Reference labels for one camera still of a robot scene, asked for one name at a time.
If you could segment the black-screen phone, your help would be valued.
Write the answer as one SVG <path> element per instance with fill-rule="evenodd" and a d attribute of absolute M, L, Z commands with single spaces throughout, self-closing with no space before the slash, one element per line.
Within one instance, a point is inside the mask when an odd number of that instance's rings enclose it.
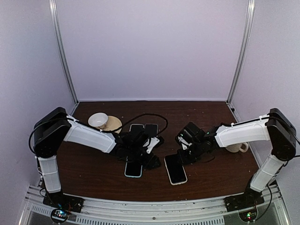
<path fill-rule="evenodd" d="M 140 131 L 143 131 L 143 129 L 143 124 L 131 124 L 129 131 L 133 133 L 139 133 Z"/>

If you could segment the pink phone case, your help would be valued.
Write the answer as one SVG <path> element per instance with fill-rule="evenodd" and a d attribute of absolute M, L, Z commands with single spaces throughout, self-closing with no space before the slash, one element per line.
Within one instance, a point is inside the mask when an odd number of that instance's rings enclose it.
<path fill-rule="evenodd" d="M 131 124 L 129 133 L 132 135 L 142 134 L 144 132 L 143 124 Z"/>

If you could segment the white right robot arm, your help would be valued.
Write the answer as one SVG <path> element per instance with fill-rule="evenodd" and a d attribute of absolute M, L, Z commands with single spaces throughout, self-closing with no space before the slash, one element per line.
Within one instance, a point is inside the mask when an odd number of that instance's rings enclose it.
<path fill-rule="evenodd" d="M 180 145 L 177 153 L 179 161 L 184 165 L 193 164 L 204 153 L 218 148 L 243 143 L 248 143 L 251 150 L 268 146 L 270 151 L 250 179 L 249 190 L 240 197 L 240 203 L 250 207 L 258 200 L 258 193 L 296 156 L 297 132 L 278 108 L 271 108 L 268 114 L 258 118 L 231 124 L 221 123 L 209 130 L 200 129 L 189 122 L 176 135 L 175 141 Z"/>

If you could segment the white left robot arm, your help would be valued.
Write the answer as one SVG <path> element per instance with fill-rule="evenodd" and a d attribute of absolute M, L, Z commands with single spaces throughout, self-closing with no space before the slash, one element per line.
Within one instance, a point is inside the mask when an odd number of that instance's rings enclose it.
<path fill-rule="evenodd" d="M 63 107 L 57 107 L 38 121 L 29 136 L 28 146 L 40 167 L 49 200 L 57 208 L 67 204 L 60 183 L 57 155 L 64 147 L 79 150 L 99 151 L 116 158 L 130 159 L 142 164 L 145 169 L 160 166 L 153 149 L 164 139 L 159 134 L 151 136 L 144 128 L 121 133 L 120 126 L 106 131 L 87 125 L 69 115 Z"/>

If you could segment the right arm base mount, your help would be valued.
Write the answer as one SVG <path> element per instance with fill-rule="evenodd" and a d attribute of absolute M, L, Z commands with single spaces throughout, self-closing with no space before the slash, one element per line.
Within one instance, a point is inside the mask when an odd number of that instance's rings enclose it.
<path fill-rule="evenodd" d="M 224 198 L 227 212 L 239 211 L 243 222 L 254 222 L 258 218 L 257 205 L 264 203 L 262 192 L 246 188 L 244 193 Z"/>

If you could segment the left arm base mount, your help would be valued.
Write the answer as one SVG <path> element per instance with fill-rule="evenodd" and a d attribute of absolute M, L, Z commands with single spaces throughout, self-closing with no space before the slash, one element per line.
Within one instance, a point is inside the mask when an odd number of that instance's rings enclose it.
<path fill-rule="evenodd" d="M 72 215 L 72 212 L 80 213 L 83 207 L 84 199 L 65 195 L 62 192 L 46 192 L 43 204 L 53 207 L 50 212 L 50 219 L 57 224 L 65 223 Z"/>

